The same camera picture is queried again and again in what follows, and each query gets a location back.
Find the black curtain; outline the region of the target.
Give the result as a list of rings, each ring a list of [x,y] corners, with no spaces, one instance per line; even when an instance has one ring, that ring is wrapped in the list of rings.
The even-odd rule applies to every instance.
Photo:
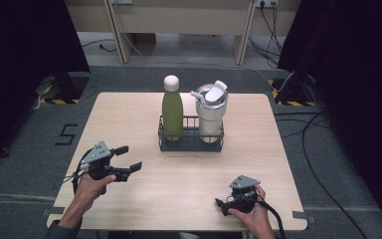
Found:
[[[382,211],[382,0],[300,0],[279,66],[315,78]]]
[[[0,0],[0,151],[45,78],[89,69],[65,0]]]

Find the black wire basket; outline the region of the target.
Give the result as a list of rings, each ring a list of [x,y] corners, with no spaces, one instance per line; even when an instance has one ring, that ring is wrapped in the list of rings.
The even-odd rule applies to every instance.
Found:
[[[201,134],[197,116],[183,117],[183,133],[176,141],[169,140],[164,134],[163,116],[159,117],[158,144],[161,151],[202,151],[221,152],[223,148],[224,127],[217,134]]]

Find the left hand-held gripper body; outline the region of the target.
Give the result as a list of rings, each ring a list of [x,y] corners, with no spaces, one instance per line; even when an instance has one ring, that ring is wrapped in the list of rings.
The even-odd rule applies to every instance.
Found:
[[[103,140],[89,149],[80,160],[80,168],[86,169],[93,180],[101,180],[108,175],[113,175],[110,160],[114,150],[109,149]]]

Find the grey tape piece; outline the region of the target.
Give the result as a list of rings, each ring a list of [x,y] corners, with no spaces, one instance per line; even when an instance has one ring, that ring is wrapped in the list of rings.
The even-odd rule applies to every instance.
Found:
[[[313,216],[307,215],[303,211],[293,211],[292,212],[292,218],[295,218],[295,219],[305,219],[308,224],[315,224],[315,218]]]
[[[50,207],[50,208],[45,208],[42,211],[43,216],[50,216],[51,214],[55,215],[63,215],[65,211],[65,207]]]

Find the white wall socket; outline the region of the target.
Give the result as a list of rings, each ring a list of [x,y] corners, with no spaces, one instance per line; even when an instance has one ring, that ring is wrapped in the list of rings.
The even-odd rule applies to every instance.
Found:
[[[279,5],[279,0],[257,0],[257,8],[274,8]]]

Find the white tumbler with straw lid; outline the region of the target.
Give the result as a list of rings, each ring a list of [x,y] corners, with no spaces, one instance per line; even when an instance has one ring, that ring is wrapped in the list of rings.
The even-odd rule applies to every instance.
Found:
[[[190,95],[195,98],[199,118],[199,135],[206,143],[214,143],[221,137],[223,116],[227,110],[227,85],[222,81],[201,86]]]

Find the stand base with hazard tape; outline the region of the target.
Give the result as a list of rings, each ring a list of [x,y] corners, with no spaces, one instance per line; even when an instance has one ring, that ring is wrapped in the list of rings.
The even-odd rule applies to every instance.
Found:
[[[284,79],[274,78],[269,80],[274,101],[280,106],[314,107],[312,93],[304,81],[297,82],[289,74]]]
[[[89,81],[88,73],[64,73],[45,78],[38,88],[38,102],[52,105],[76,105]]]

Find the person's left hand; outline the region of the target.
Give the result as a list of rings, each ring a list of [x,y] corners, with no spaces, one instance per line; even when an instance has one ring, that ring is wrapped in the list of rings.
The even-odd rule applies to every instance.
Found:
[[[78,188],[75,192],[73,206],[80,211],[88,211],[94,201],[104,193],[107,185],[116,180],[114,175],[108,175],[103,179],[94,180],[88,172],[82,174]]]

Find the light wooden desk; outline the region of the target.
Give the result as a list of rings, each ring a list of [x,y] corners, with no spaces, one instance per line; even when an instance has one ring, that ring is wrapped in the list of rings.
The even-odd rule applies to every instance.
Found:
[[[287,35],[301,0],[257,8],[257,0],[64,0],[79,32],[111,32],[119,61],[129,61],[133,34],[197,34],[232,38],[244,63],[248,38]]]

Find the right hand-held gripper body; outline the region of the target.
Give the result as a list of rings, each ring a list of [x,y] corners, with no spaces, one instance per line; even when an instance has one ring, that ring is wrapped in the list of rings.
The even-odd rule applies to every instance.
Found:
[[[259,184],[257,179],[239,175],[230,184],[232,200],[227,201],[227,206],[243,213],[251,212],[259,195],[256,189]]]

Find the green bottle with white cap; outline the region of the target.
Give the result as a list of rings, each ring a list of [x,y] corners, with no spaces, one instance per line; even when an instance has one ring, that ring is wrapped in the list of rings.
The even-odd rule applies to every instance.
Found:
[[[164,79],[162,99],[163,134],[170,141],[178,141],[183,133],[183,103],[179,93],[179,79],[169,75]]]

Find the person's right hand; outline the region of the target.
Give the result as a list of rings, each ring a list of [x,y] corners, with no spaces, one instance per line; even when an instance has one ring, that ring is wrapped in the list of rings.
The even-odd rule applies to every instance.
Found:
[[[258,200],[254,205],[254,208],[249,213],[243,213],[237,209],[230,208],[229,212],[240,219],[243,226],[250,230],[252,233],[256,231],[273,231],[268,210],[261,205],[261,202],[266,198],[264,190],[257,185],[256,189],[259,193]]]

